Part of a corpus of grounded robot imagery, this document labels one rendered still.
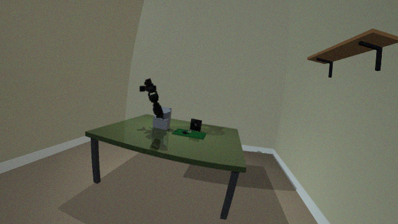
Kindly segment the green circuit board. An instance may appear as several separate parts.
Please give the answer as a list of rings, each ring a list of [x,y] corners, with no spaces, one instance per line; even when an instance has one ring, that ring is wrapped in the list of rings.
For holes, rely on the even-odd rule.
[[[189,134],[183,134],[182,131],[185,131],[185,130],[184,129],[177,129],[172,134],[178,134],[178,135],[182,135],[182,136],[185,136],[185,137],[196,138],[196,139],[204,139],[204,137],[206,135],[206,133],[199,133],[199,132],[195,132],[195,131],[186,131]]]

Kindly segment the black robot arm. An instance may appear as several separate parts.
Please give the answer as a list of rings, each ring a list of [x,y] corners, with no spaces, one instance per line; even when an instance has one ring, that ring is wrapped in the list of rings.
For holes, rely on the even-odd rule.
[[[153,112],[156,115],[156,118],[162,118],[163,111],[162,111],[160,103],[157,102],[159,100],[159,96],[154,88],[153,83],[151,82],[151,79],[150,78],[146,79],[144,82],[144,85],[146,85],[146,90],[147,90],[147,92],[149,92],[148,93],[149,100],[151,101],[151,103],[154,103],[153,104]],[[153,93],[153,92],[155,92],[155,94],[150,95],[150,93]]]

